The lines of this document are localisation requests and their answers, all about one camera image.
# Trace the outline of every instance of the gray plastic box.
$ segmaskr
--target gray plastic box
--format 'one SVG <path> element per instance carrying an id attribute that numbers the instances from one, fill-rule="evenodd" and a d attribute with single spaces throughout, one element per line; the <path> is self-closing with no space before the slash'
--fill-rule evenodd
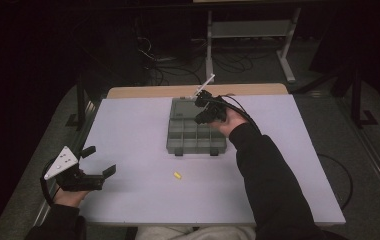
<path id="1" fill-rule="evenodd" d="M 194 118 L 203 109 L 194 100 L 173 98 L 168 125 L 166 148 L 169 154 L 209 154 L 218 156 L 225 152 L 225 136 L 207 124 L 197 125 Z"/>

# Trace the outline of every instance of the table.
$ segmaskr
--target table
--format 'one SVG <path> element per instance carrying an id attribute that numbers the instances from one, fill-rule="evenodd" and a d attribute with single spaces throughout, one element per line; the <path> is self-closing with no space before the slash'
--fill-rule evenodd
<path id="1" fill-rule="evenodd" d="M 97 151 L 81 161 L 81 168 L 97 174 L 117 164 L 117 173 L 106 180 L 102 191 L 83 201 L 81 214 L 89 222 L 123 226 L 255 224 L 231 143 L 225 154 L 217 157 L 167 153 L 171 98 L 190 96 L 195 89 L 141 87 L 109 92 L 85 143 L 85 147 L 96 146 Z M 207 90 L 214 95 L 236 94 L 261 131 L 276 142 L 317 224 L 345 222 L 293 96 L 283 85 L 209 85 Z M 175 178 L 174 172 L 182 179 Z"/>

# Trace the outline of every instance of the floor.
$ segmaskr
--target floor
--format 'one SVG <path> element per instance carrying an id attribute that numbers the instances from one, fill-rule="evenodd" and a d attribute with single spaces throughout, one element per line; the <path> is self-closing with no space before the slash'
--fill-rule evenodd
<path id="1" fill-rule="evenodd" d="M 297 79 L 293 84 L 286 82 L 275 55 L 275 50 L 281 45 L 279 39 L 249 43 L 241 42 L 244 40 L 236 41 L 218 43 L 215 46 L 214 84 L 274 82 L 285 84 L 291 91 L 321 76 L 309 71 L 318 46 L 316 40 L 296 39 L 293 42 L 288 54 L 290 66 Z M 195 41 L 195 44 L 203 46 L 204 43 Z M 246 46 L 246 50 L 236 46 Z M 205 68 L 202 56 L 196 54 L 189 64 L 177 61 L 158 62 L 156 68 L 150 70 L 151 79 L 147 85 L 189 85 L 203 82 Z M 343 210 L 347 223 L 325 229 L 352 240 L 380 239 L 380 174 L 362 142 L 362 136 L 367 137 L 380 157 L 380 96 L 370 86 L 363 84 L 362 109 L 371 111 L 379 124 L 359 130 L 348 117 L 350 95 L 341 99 L 330 96 L 332 84 L 333 80 L 330 80 L 307 94 L 294 96 L 314 148 L 321 154 L 319 159 L 324 171 L 342 205 L 351 192 L 349 176 L 353 179 L 353 195 Z M 9 239 L 23 239 L 34 224 L 43 203 L 41 195 L 30 195 L 31 190 L 40 191 L 38 177 L 41 170 L 36 169 L 41 169 L 44 159 L 57 154 L 60 147 L 76 141 L 80 135 L 75 128 L 65 126 L 69 116 L 76 113 L 75 93 L 75 88 L 71 89 L 59 103 L 52 122 L 0 219 L 0 239 L 6 239 L 6 236 Z M 27 206 L 23 205 L 25 198 L 28 200 Z M 125 239 L 125 235 L 126 228 L 123 227 L 90 225 L 88 228 L 89 240 L 120 240 Z"/>

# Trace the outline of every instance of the dark background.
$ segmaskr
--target dark background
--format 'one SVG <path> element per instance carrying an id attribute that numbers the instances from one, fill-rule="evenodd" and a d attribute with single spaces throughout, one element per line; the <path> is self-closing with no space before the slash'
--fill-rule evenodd
<path id="1" fill-rule="evenodd" d="M 136 12 L 64 11 L 74 4 L 0 0 L 0 214 L 78 76 L 93 76 L 85 82 L 92 99 L 114 86 L 146 84 L 145 62 L 136 50 Z M 158 51 L 185 60 L 190 38 L 205 37 L 206 12 L 158 13 L 137 14 L 139 30 Z M 312 70 L 327 73 L 355 55 L 362 79 L 380 92 L 380 3 L 305 7 L 296 36 L 324 36 Z"/>

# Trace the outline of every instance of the hand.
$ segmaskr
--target hand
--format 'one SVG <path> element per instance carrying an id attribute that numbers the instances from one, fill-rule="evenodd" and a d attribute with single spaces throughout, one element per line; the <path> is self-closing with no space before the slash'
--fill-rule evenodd
<path id="1" fill-rule="evenodd" d="M 78 207 L 85 196 L 90 191 L 80 191 L 80 192 L 69 192 L 63 191 L 62 188 L 56 193 L 53 201 L 55 204 L 69 206 L 69 207 Z"/>
<path id="2" fill-rule="evenodd" d="M 225 122 L 211 122 L 208 125 L 217 128 L 222 134 L 228 137 L 233 129 L 247 120 L 242 117 L 238 112 L 227 107 L 227 119 Z"/>

